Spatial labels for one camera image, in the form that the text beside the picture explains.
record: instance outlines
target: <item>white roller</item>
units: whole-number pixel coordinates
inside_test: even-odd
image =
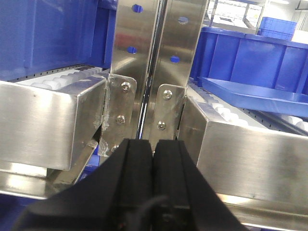
[[[86,73],[83,73],[83,72],[74,72],[73,74],[78,75],[78,79],[79,80],[84,79],[84,78],[87,77]]]
[[[98,70],[96,70],[94,67],[93,68],[90,68],[91,71],[94,72],[94,74],[97,74],[98,73]]]
[[[242,127],[248,126],[248,122],[244,119],[235,120],[235,121],[233,121],[233,123],[238,125],[238,126],[242,126]]]
[[[305,131],[308,131],[308,122],[304,122],[304,121],[299,121],[297,124],[296,124],[297,127],[305,130]]]
[[[61,87],[61,84],[59,82],[53,80],[44,80],[42,83],[51,86],[53,90],[58,90]]]
[[[93,74],[91,74],[92,72],[89,71],[89,70],[83,70],[83,71],[81,71],[81,72],[82,72],[82,73],[85,73],[87,77],[93,75]]]
[[[68,74],[67,76],[73,77],[73,82],[77,82],[79,80],[79,76],[76,74]]]
[[[47,84],[43,84],[43,83],[32,83],[31,86],[35,88],[44,88],[44,89],[52,90],[51,86]]]
[[[301,118],[298,118],[296,116],[290,116],[290,115],[282,115],[282,119],[294,125],[297,124],[298,122],[303,121]]]
[[[223,107],[221,103],[211,103],[212,108],[216,109],[218,107]]]
[[[72,76],[60,76],[60,78],[65,78],[68,80],[68,84],[72,84],[74,78]]]
[[[85,70],[85,71],[88,71],[88,72],[90,73],[90,75],[89,75],[89,76],[94,75],[94,71],[92,71],[91,69],[87,69],[87,70]]]
[[[239,119],[239,116],[236,113],[232,113],[232,112],[229,112],[229,113],[228,112],[223,112],[221,114],[221,116],[225,120],[227,120],[228,122],[231,122],[231,123],[236,122]]]
[[[97,73],[101,72],[102,71],[102,68],[101,67],[94,67],[96,70],[97,70]]]
[[[225,107],[217,107],[215,109],[215,111],[217,111],[220,115],[222,113],[231,113],[231,110],[229,108],[225,108]]]
[[[208,104],[211,104],[211,103],[219,103],[219,101],[218,100],[214,100],[214,99],[207,99],[207,98],[205,98],[204,99]]]
[[[58,77],[56,77],[56,78],[53,78],[53,80],[58,82],[58,83],[60,83],[61,87],[65,87],[65,86],[69,85],[69,80],[66,79],[66,78],[58,78]]]

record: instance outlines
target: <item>blue plastic crate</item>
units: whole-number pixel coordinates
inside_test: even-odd
[[[192,65],[191,77],[202,86],[202,78],[228,79],[244,34],[214,27],[203,27]]]
[[[294,34],[294,30],[296,28],[296,22],[263,17],[260,25],[260,29],[277,31],[286,34]]]
[[[293,34],[294,34],[294,31],[292,33],[283,33],[279,31],[273,31],[273,30],[267,30],[267,29],[260,29],[258,31],[258,35],[276,38],[276,39],[279,38],[279,39],[288,40],[288,41],[291,41]]]
[[[206,90],[237,107],[308,117],[307,44],[216,28],[202,33],[194,77]]]

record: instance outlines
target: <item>blue plastic bin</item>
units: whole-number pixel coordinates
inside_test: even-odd
[[[192,73],[205,89],[234,106],[308,116],[307,44],[215,28],[202,33]]]
[[[116,12],[102,6],[116,2],[2,1],[0,80],[82,63],[109,68]]]
[[[296,24],[296,22],[263,17],[258,35],[290,41],[293,37]]]
[[[297,25],[296,22],[270,18],[270,17],[263,17],[260,24],[260,29],[278,31],[286,34],[293,34],[296,25]]]
[[[260,29],[258,31],[258,35],[291,41],[292,38],[293,38],[293,35],[294,35],[294,31],[291,34],[288,34],[288,33],[283,33],[283,32],[279,32],[279,31]]]
[[[229,79],[234,66],[241,32],[214,27],[203,27],[194,58],[191,77],[202,86],[202,77],[212,75],[218,79]]]

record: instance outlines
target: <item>bolt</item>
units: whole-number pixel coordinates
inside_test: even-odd
[[[172,98],[172,91],[170,90],[165,90],[164,91],[164,99],[165,100],[170,100]]]
[[[128,82],[123,82],[123,83],[121,84],[121,87],[122,87],[122,89],[123,89],[124,92],[129,92],[129,90],[130,90],[130,83],[128,83]]]
[[[159,129],[159,130],[165,130],[166,129],[166,123],[165,122],[163,122],[163,121],[159,121],[158,123],[157,123],[157,128]]]
[[[119,147],[119,145],[115,145],[111,148],[111,151],[114,152],[117,148]]]
[[[118,115],[116,118],[117,124],[125,124],[125,117],[123,115]]]

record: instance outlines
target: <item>metal plate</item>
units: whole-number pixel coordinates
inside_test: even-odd
[[[163,18],[143,139],[152,139],[155,101],[162,84],[186,87],[205,14],[205,0],[168,0]]]
[[[70,171],[53,171],[47,178],[0,172],[0,193],[33,199],[46,199],[74,185],[97,147],[91,140]]]
[[[130,121],[134,108],[136,80],[130,77],[110,74],[107,81],[103,111],[102,133],[99,155],[110,155],[129,137]]]
[[[175,139],[184,105],[186,88],[163,84],[157,92],[150,143],[152,150],[159,140]]]
[[[230,124],[189,97],[178,139],[242,223],[307,230],[308,137]]]
[[[58,91],[0,82],[0,160],[69,170],[101,124],[106,79]]]
[[[110,73],[132,77],[137,82],[131,125],[126,127],[126,130],[130,130],[130,132],[127,132],[127,136],[122,139],[136,137],[159,2],[159,0],[121,0],[117,6],[115,42]],[[134,12],[133,5],[141,6],[143,11],[141,13]],[[136,53],[129,53],[128,47],[136,48]]]
[[[45,167],[37,167],[37,166],[11,163],[5,161],[0,161],[0,172],[8,172],[13,174],[41,177],[41,178],[47,177],[47,168]]]

